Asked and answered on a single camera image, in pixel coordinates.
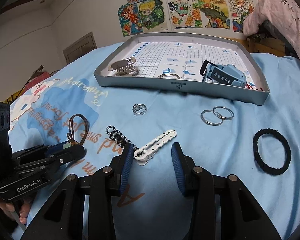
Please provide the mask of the person's left hand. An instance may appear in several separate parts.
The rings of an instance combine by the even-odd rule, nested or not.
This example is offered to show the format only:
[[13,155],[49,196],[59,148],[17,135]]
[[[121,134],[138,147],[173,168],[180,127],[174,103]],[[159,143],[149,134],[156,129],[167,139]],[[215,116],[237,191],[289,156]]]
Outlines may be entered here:
[[31,198],[25,198],[23,200],[22,206],[16,211],[15,206],[13,203],[8,203],[0,199],[0,209],[12,220],[15,218],[13,217],[13,213],[17,212],[19,221],[21,224],[26,225],[27,224],[27,218],[30,212],[30,209],[32,207],[32,199]]

